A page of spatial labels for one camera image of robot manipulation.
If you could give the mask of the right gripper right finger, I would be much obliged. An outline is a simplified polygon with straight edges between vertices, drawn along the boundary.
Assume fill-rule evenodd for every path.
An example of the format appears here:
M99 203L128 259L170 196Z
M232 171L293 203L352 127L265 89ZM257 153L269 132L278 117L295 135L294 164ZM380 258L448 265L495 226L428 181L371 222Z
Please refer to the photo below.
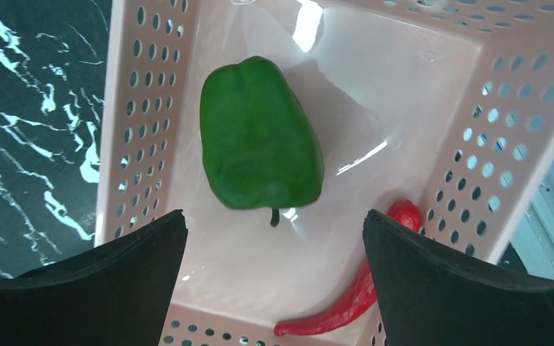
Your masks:
M471 257L377 210L363 239L390 345L554 345L554 280Z

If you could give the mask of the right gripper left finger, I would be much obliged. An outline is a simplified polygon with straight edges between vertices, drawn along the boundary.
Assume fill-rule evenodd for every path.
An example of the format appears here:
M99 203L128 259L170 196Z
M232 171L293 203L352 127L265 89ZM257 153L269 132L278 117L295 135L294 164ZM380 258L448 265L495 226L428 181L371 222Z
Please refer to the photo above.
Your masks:
M173 210L132 233L0 278L0 345L158 345L188 230Z

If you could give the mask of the red toy chili pepper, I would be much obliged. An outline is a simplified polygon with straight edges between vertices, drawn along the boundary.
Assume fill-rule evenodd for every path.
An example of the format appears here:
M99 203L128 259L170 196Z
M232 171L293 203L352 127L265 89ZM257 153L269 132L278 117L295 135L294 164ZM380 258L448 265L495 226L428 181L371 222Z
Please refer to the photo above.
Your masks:
M416 233L423 224L419 208L406 199L394 201L387 215ZM371 269L368 259L364 258L349 286L328 308L312 316L280 321L273 333L277 336L310 336L331 332L355 321L376 302Z

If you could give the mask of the green toy bell pepper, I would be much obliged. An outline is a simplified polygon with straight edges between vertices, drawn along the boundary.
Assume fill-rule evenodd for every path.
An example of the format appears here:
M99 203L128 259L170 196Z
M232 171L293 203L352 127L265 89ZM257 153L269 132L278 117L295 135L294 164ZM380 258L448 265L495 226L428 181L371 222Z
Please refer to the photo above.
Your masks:
M201 89L202 164L209 187L232 210L282 209L318 200L321 145L280 68L262 56L217 68Z

